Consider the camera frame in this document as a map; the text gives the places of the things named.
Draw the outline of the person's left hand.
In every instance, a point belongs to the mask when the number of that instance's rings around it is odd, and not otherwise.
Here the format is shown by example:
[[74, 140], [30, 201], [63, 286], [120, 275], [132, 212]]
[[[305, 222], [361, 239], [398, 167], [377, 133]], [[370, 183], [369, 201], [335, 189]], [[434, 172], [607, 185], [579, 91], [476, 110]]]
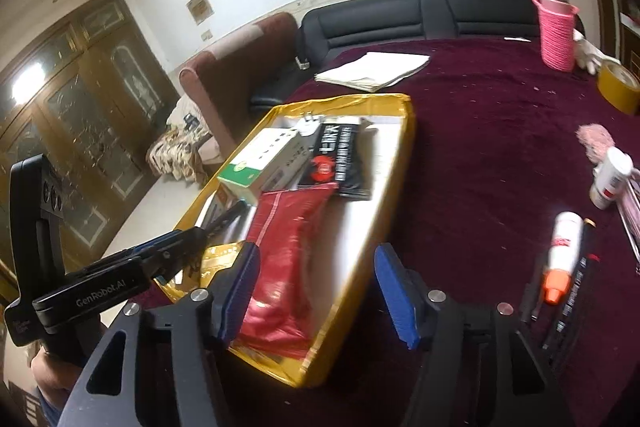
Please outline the person's left hand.
[[32, 359], [32, 376], [35, 378], [47, 403], [62, 410], [73, 391], [82, 368], [50, 355], [41, 347]]

